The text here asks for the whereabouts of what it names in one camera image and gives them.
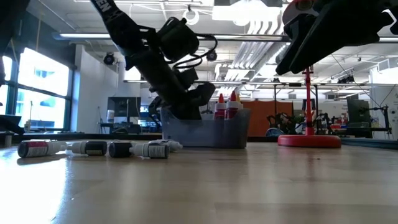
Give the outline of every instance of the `plastic bottle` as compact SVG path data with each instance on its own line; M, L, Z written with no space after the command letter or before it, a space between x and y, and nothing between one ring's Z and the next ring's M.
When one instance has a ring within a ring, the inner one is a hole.
M173 141L173 140L167 140L167 139L160 139L160 140L155 140L155 141L149 142L149 144L153 144L153 143L168 146L170 148L170 152L175 152L177 150L181 150L183 147L179 142Z
M236 94L236 101L239 103L239 109L243 109L243 104L241 102L239 94Z
M50 156L67 148L66 142L51 140L22 141L18 145L18 156L21 158Z
M126 158L131 156L130 148L135 146L136 142L114 141L108 147L109 155L112 158Z
M224 96L221 93L220 96L218 97L218 102L215 105L215 110L214 110L214 119L225 119L225 109L226 109L226 104L224 102Z
M141 156L151 159L167 159L169 158L170 148L167 145L158 143L136 144L130 148L130 152L135 156Z
M68 146L75 154L89 155L89 156L104 156L106 154L108 144L106 141L81 141L74 142Z
M236 94L235 91L232 91L231 100L229 100L226 104L226 111L225 111L225 119L232 119L238 112L240 107L240 103L236 101Z

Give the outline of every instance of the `label on marker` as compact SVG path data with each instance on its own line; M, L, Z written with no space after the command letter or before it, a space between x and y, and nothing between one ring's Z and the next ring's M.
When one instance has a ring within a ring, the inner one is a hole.
M150 158L165 158L165 146L149 146L148 157Z
M27 142L28 151L26 157L39 157L47 155L49 146L45 141Z
M93 150L93 149L89 149L86 150L86 154L89 156L102 156L102 150Z

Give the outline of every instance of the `black camera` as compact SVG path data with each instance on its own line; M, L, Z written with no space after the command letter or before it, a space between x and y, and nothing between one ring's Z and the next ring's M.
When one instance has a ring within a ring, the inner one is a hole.
M114 58L114 54L112 52L106 53L104 63L105 65L114 65L116 63L116 59Z
M206 56L207 61L209 62L214 62L217 60L217 53L215 50L211 51L207 56Z

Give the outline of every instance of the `red base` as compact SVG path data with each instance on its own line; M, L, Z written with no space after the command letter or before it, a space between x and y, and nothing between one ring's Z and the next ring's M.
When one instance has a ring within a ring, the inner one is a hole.
M341 148L341 139L337 136L317 135L281 135L278 145L290 147Z

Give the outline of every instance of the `window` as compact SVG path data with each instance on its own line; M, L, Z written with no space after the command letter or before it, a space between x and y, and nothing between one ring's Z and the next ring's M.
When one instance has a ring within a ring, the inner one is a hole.
M63 128L65 99L18 89L16 115L21 127L30 120L32 129Z
M9 57L3 56L2 61L4 63L4 71L6 72L6 80L9 81L11 78L12 59Z
M67 66L28 48L21 54L18 83L66 96L68 81Z
M6 73L6 80L10 80L11 78L11 70L12 70L12 59L9 57L3 56L2 58L4 64L4 71ZM6 114L6 106L8 99L8 86L2 85L0 87L0 114Z
M6 114L7 97L8 86L2 85L0 87L0 114Z

